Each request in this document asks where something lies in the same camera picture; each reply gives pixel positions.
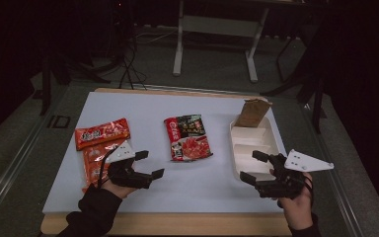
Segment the red snack package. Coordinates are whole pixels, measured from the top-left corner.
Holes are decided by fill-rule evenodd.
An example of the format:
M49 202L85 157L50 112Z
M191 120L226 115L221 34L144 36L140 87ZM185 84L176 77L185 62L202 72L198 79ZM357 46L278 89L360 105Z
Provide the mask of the red snack package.
M166 118L173 161L193 161L211 156L201 115Z
M78 151L87 146L119 138L130 138L130 130L125 118L88 128L75 129L76 150Z
M100 178L101 165L104 156L111 150L116 149L125 139L117 139L112 141L103 142L93 146L88 146L83 149L84 158L84 168L85 168L85 179L86 179L86 190L91 184L94 186L98 185L98 180ZM109 163L104 165L103 178L104 181L107 178L107 171Z

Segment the open box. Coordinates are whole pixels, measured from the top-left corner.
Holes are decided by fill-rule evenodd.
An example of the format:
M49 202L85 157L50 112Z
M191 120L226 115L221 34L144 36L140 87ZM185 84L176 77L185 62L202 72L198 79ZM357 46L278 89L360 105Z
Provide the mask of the open box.
M240 172L243 171L256 177L257 181L273 180L274 176L269 173L269 169L272 169L269 161L265 163L252 157L254 150L285 155L271 110L266 113L258 127L235 126L235 122L236 120L230 124L230 136L236 178L240 180Z

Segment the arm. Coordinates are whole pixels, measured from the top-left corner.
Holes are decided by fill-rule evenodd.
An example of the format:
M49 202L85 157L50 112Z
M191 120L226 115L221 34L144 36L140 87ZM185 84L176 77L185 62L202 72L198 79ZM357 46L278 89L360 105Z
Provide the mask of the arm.
M306 182L312 187L312 177L304 173L308 179ZM284 215L293 237L320 237L318 217L312 213L312 194L305 187L300 196L295 199L280 198L280 204L284 208Z
M79 200L81 211L67 215L69 225L58 237L97 237L113 227L116 212L122 200L136 189L120 187L107 180L101 189L91 185Z

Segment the person's sleeve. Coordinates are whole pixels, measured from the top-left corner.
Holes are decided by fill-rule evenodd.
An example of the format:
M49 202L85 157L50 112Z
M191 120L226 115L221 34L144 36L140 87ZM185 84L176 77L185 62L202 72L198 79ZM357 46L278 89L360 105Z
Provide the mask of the person's sleeve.
M113 193L90 186L79 200L81 211L73 211L66 216L68 226L58 237L97 237L111 230L116 212L122 199Z
M318 216L312 213L313 225L309 228L302 230L292 229L290 226L288 228L291 231L292 237L321 237L321 233L318 225Z

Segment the dark background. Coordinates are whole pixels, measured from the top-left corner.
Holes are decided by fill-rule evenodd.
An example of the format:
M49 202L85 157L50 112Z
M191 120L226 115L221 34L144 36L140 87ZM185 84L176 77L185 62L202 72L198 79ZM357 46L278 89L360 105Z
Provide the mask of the dark background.
M91 63L93 51L110 47L106 38L113 18L104 14L110 2L79 2L0 1L0 123L34 92L30 78L41 71L46 53L57 49L76 61ZM200 4L189 8L196 12ZM335 5L346 7L341 14L327 16L301 67L306 72L321 70L325 93L331 96L379 194L379 2ZM132 7L137 25L177 24L178 1L140 0L133 1ZM217 9L213 14L237 13L223 5ZM68 77L59 80L68 83Z

